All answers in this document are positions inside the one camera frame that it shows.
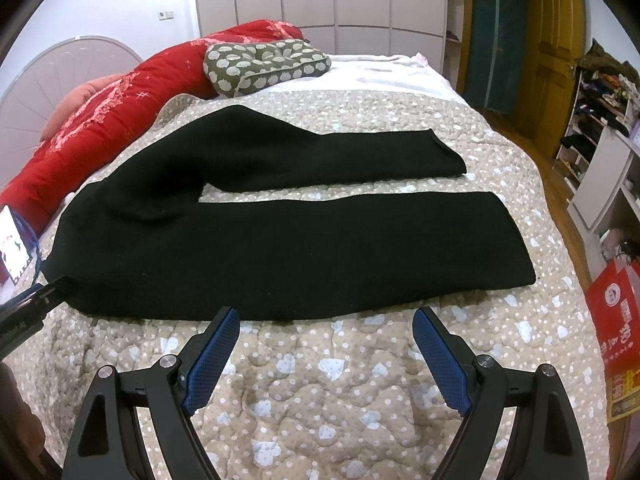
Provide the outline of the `black pants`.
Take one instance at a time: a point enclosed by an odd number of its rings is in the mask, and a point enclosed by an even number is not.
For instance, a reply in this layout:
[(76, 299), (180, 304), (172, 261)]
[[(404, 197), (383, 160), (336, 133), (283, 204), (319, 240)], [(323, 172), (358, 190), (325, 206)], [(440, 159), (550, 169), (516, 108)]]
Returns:
[(457, 177), (432, 130), (315, 134), (233, 105), (86, 185), (43, 265), (70, 305), (107, 318), (333, 318), (470, 290), (533, 284), (518, 227), (491, 192), (205, 203), (224, 192)]

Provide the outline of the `red shopping bag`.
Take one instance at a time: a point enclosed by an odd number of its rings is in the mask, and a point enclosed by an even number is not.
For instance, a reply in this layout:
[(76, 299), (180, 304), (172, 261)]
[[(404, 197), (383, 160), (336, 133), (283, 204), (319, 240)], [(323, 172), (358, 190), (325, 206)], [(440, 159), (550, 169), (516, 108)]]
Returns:
[(586, 292), (604, 363), (609, 422), (639, 411), (639, 263), (611, 260)]

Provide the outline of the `pink pillow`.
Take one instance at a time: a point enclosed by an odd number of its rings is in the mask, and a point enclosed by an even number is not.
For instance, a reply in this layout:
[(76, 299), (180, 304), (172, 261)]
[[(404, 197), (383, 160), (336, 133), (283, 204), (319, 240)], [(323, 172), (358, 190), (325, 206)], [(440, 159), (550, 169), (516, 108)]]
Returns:
[(47, 141), (60, 130), (66, 120), (70, 118), (71, 114), (77, 112), (92, 96), (112, 84), (114, 81), (118, 81), (122, 78), (122, 74), (113, 74), (96, 78), (81, 84), (80, 86), (73, 88), (73, 90), (58, 103), (55, 110), (48, 119), (44, 126), (40, 142)]

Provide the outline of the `round white headboard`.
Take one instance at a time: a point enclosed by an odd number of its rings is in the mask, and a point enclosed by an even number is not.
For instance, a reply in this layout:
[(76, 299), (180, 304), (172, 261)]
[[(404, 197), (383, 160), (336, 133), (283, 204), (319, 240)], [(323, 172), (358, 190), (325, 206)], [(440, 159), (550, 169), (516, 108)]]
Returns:
[(141, 62), (130, 47), (102, 36), (67, 39), (30, 61), (1, 97), (1, 184), (32, 158), (44, 126), (73, 88)]

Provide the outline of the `red patterned comforter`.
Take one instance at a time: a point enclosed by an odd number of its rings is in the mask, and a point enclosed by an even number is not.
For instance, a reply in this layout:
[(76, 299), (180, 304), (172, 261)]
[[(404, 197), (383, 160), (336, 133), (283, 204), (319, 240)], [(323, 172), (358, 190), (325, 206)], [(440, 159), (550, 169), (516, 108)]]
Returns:
[(201, 99), (216, 96), (203, 70), (209, 46), (302, 37), (291, 23), (257, 20), (154, 54), (70, 114), (6, 185), (1, 205), (10, 207), (36, 235), (42, 234), (63, 198), (140, 138), (170, 99), (180, 93)]

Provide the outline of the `white shelf unit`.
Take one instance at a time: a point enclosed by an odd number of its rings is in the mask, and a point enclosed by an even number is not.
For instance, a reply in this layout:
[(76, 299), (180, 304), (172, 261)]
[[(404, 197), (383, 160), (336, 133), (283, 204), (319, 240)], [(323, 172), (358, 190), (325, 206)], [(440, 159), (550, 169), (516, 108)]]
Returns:
[(573, 107), (555, 155), (589, 277), (639, 257), (639, 74), (597, 41), (577, 61)]

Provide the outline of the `olive spotted pillow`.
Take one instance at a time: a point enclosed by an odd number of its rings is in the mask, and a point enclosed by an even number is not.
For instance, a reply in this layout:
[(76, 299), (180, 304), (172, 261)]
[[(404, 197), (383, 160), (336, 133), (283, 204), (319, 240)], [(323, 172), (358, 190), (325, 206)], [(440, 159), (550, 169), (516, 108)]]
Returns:
[(329, 55), (303, 39), (258, 44), (212, 44), (205, 52), (203, 72), (214, 90), (226, 98), (248, 96), (282, 82), (324, 75)]

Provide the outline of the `wooden door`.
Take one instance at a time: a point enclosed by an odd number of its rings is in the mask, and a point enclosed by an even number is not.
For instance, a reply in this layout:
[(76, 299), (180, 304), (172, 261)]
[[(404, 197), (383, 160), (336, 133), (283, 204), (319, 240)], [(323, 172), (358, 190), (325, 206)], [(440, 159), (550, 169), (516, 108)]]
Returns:
[(576, 62), (585, 53), (584, 0), (527, 0), (516, 128), (552, 158), (574, 106)]

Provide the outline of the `white wardrobe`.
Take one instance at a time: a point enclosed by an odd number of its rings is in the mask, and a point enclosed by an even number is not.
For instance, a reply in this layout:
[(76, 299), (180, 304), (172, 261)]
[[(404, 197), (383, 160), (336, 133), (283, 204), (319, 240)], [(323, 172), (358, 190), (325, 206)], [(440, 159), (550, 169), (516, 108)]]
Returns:
[(423, 54), (457, 87), (464, 0), (195, 0), (204, 35), (286, 21), (326, 53)]

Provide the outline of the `wall switch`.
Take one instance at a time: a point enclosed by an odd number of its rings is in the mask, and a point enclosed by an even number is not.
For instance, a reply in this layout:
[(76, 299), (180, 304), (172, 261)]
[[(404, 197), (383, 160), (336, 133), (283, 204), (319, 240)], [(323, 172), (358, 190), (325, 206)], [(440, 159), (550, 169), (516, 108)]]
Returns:
[(162, 11), (158, 14), (158, 19), (160, 21), (168, 21), (174, 18), (174, 12), (172, 11)]

